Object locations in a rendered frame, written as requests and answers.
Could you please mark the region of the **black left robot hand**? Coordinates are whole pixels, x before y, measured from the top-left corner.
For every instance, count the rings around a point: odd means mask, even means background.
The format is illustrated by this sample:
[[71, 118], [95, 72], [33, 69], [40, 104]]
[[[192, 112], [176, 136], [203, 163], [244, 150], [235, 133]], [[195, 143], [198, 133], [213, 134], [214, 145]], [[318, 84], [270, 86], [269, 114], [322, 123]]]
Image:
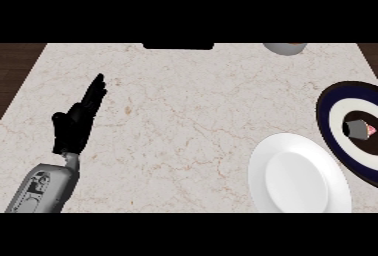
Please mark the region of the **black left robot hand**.
[[104, 78], [104, 74], [99, 73], [89, 85], [81, 101], [73, 105], [68, 112], [56, 112], [52, 115], [55, 128], [55, 154], [81, 154], [86, 148], [93, 120], [107, 95], [107, 83]]

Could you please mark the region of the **white plate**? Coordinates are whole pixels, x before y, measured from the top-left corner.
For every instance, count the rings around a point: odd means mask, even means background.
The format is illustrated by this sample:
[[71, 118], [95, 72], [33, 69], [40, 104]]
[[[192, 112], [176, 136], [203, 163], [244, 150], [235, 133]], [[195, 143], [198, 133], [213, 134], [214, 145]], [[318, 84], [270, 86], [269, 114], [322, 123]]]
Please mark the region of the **white plate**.
[[297, 134], [270, 135], [256, 146], [248, 187], [260, 212], [352, 212], [343, 171], [324, 148]]

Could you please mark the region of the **dark blue rimmed plate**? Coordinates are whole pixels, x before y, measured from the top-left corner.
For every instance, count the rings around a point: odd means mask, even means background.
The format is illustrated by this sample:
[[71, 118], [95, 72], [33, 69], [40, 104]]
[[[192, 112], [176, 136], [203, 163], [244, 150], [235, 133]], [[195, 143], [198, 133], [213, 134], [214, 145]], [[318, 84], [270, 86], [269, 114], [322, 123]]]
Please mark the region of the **dark blue rimmed plate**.
[[[347, 122], [362, 120], [375, 129], [366, 139], [346, 135]], [[378, 85], [343, 81], [321, 93], [316, 121], [325, 143], [352, 173], [378, 188]]]

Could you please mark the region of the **grey pink cupcake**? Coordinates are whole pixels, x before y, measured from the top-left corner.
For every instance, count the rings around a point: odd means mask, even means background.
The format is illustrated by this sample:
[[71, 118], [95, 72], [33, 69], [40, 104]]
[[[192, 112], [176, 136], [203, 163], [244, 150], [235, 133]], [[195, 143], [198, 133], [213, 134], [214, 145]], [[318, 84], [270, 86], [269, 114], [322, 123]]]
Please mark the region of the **grey pink cupcake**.
[[377, 129], [362, 119], [346, 122], [347, 137], [368, 140], [377, 133]]

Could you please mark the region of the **black flat appliance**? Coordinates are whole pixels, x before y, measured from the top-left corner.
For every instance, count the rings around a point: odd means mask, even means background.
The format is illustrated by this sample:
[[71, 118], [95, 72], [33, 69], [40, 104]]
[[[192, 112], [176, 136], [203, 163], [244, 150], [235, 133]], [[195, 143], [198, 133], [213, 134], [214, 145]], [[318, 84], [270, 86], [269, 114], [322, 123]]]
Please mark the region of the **black flat appliance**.
[[154, 50], [211, 50], [214, 43], [142, 43], [146, 49]]

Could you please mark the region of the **grey round cup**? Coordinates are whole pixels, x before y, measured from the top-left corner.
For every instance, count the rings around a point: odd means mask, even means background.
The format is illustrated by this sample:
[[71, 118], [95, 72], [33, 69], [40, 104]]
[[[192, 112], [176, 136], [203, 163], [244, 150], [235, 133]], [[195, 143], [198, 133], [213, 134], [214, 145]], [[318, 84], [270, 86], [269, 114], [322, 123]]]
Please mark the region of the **grey round cup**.
[[265, 43], [265, 47], [284, 56], [297, 55], [306, 48], [306, 43]]

